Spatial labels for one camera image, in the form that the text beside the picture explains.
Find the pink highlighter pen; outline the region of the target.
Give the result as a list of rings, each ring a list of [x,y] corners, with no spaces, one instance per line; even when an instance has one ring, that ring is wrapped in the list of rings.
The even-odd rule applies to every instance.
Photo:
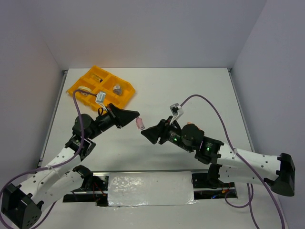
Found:
[[[142,121],[142,119],[140,117],[136,118],[136,125],[137,125],[137,128],[140,129],[140,130],[144,130],[145,129],[143,121]]]

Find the jar of paper clips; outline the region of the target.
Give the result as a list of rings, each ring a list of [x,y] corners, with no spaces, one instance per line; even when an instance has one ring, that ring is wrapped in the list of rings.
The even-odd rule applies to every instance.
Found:
[[[122,87],[119,84],[116,84],[112,90],[116,95],[122,95]]]

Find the clear tape roll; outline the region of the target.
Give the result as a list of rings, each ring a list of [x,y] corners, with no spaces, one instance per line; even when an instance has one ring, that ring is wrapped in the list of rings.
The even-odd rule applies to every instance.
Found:
[[[82,94],[83,96],[88,96],[88,95],[89,95],[88,93],[91,93],[91,92],[92,92],[92,90],[91,90],[90,88],[85,87],[85,86],[79,86],[78,89],[81,90],[81,94]]]

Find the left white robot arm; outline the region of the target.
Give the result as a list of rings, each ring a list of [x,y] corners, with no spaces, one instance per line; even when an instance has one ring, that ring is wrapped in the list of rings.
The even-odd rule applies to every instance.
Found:
[[[106,113],[96,119],[78,114],[72,137],[51,162],[22,173],[21,176],[29,175],[29,178],[19,185],[9,181],[2,188],[2,215],[19,229],[37,228],[46,208],[53,208],[54,203],[70,191],[90,189],[98,180],[81,164],[96,146],[92,140],[113,126],[120,129],[128,125],[139,115],[137,111],[120,109],[113,104],[108,104]]]

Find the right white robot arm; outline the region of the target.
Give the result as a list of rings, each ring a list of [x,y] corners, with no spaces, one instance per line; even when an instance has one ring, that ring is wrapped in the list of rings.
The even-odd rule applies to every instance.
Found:
[[[278,195],[295,194],[295,165],[289,154],[278,156],[232,149],[228,144],[205,136],[195,124],[180,127],[177,121],[162,119],[157,125],[141,131],[152,144],[170,142],[195,159],[209,165],[207,181],[217,187],[226,183],[267,185]]]

